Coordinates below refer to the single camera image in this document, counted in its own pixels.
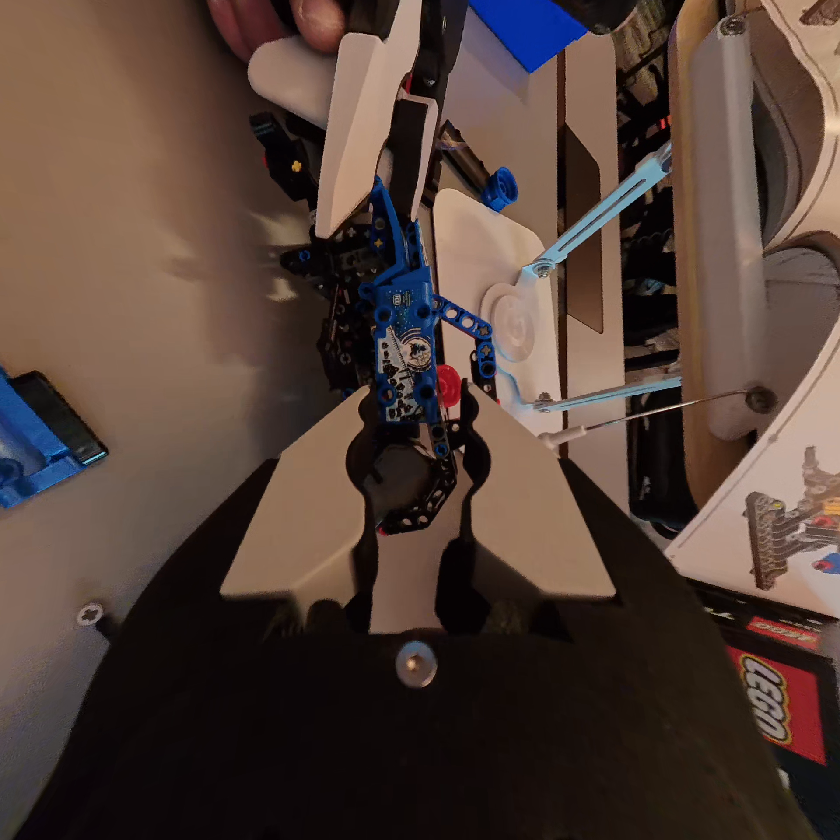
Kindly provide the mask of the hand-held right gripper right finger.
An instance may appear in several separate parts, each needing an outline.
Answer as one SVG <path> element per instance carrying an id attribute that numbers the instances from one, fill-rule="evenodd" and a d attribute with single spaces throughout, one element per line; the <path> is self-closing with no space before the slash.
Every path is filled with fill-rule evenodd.
<path id="1" fill-rule="evenodd" d="M 560 460 L 480 387 L 465 383 L 461 538 L 488 601 L 609 601 L 616 588 Z"/>

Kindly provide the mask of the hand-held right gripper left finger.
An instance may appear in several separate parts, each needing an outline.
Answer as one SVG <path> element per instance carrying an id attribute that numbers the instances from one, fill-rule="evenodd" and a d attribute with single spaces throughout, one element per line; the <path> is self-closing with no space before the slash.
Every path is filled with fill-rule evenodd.
<path id="1" fill-rule="evenodd" d="M 220 594 L 348 605 L 372 593 L 378 571 L 372 463 L 375 396 L 368 385 L 284 449 L 238 547 Z"/>

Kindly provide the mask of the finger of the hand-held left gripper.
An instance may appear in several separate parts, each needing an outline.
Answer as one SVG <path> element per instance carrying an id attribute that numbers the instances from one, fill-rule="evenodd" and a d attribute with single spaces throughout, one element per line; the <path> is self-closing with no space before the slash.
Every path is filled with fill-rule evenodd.
<path id="1" fill-rule="evenodd" d="M 349 32 L 339 45 L 318 184 L 316 236 L 329 238 L 370 194 L 397 93 L 419 48 L 422 2 L 395 7 L 390 34 Z"/>
<path id="2" fill-rule="evenodd" d="M 391 127 L 391 199 L 398 216 L 416 222 L 438 132 L 434 99 L 406 93 L 395 102 Z"/>

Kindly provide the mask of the toy truck model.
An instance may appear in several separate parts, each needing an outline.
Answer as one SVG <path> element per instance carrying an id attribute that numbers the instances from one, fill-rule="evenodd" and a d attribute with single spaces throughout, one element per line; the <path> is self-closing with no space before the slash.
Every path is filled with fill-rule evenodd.
<path id="1" fill-rule="evenodd" d="M 474 341 L 472 381 L 494 399 L 492 327 L 435 292 L 419 224 L 397 212 L 379 175 L 337 233 L 319 238 L 311 227 L 309 241 L 282 252 L 279 263 L 329 304 L 317 347 L 330 389 L 342 398 L 371 389 L 374 457 L 403 448 L 421 459 L 413 495 L 376 516 L 380 533 L 427 528 L 456 488 L 456 451 L 467 441 L 463 423 L 449 415 L 462 380 L 445 374 L 440 325 Z"/>

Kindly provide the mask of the grey desk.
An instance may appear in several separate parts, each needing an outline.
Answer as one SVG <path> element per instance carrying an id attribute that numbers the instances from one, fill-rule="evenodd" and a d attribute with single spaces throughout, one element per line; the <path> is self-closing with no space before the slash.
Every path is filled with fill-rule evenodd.
<path id="1" fill-rule="evenodd" d="M 334 405 L 319 299 L 274 262 L 306 209 L 206 2 L 2 2 L 2 367 L 108 447 L 2 511 L 2 838 L 44 789 L 120 618 L 262 462 Z"/>

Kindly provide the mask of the person's left hand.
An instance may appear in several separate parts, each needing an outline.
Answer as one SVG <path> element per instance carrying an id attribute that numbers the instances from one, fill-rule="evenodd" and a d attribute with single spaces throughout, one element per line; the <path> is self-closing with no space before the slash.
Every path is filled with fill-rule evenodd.
<path id="1" fill-rule="evenodd" d="M 248 63 L 265 44 L 302 37 L 315 51 L 333 55 L 347 28 L 336 1 L 206 1 L 210 18 L 233 54 Z"/>

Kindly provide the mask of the black beam piece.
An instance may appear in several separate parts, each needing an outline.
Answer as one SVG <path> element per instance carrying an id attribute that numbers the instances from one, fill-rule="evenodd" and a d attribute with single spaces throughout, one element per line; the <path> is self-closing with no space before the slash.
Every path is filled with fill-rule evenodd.
<path id="1" fill-rule="evenodd" d="M 490 174 L 484 162 L 451 121 L 446 120 L 442 124 L 436 147 L 446 162 L 454 168 L 455 173 L 474 193 L 481 193 L 484 190 Z"/>

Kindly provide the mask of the blue storage bin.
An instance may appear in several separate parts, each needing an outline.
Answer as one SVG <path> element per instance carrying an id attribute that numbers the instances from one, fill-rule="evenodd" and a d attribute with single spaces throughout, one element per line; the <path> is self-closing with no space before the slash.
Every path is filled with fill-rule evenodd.
<path id="1" fill-rule="evenodd" d="M 553 1 L 469 1 L 469 6 L 529 74 L 588 32 Z"/>

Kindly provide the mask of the blue wheel hub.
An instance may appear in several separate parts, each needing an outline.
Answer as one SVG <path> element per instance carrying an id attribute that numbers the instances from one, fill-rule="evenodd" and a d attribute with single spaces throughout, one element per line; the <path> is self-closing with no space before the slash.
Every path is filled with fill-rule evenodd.
<path id="1" fill-rule="evenodd" d="M 507 167 L 500 167 L 490 175 L 480 195 L 481 202 L 489 209 L 500 213 L 519 198 L 518 183 Z"/>

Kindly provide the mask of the open instruction booklet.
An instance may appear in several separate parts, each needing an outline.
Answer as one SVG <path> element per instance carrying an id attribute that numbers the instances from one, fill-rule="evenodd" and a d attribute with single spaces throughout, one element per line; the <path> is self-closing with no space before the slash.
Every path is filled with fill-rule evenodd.
<path id="1" fill-rule="evenodd" d="M 838 2 L 684 2 L 668 43 L 685 576 L 838 617 Z"/>

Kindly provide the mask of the black pin grey head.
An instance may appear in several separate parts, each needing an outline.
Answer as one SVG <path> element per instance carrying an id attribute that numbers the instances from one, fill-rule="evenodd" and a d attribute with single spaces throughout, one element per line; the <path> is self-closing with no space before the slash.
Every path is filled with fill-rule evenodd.
<path id="1" fill-rule="evenodd" d="M 100 602 L 88 602 L 77 612 L 75 623 L 78 628 L 96 632 L 108 644 L 112 644 L 120 633 L 121 625 Z"/>

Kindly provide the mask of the blue panel piece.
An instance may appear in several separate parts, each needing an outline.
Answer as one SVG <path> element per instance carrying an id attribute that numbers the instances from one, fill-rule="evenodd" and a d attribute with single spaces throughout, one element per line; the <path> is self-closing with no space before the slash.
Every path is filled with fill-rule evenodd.
<path id="1" fill-rule="evenodd" d="M 108 456 L 108 447 L 44 374 L 1 370 L 2 509 L 16 508 Z"/>

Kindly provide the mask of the black toy set box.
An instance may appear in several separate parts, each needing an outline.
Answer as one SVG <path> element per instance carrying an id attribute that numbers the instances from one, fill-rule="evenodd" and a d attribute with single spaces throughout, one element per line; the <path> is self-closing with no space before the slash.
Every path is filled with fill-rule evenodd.
<path id="1" fill-rule="evenodd" d="M 783 781 L 817 835 L 838 839 L 838 619 L 689 583 L 718 626 Z"/>

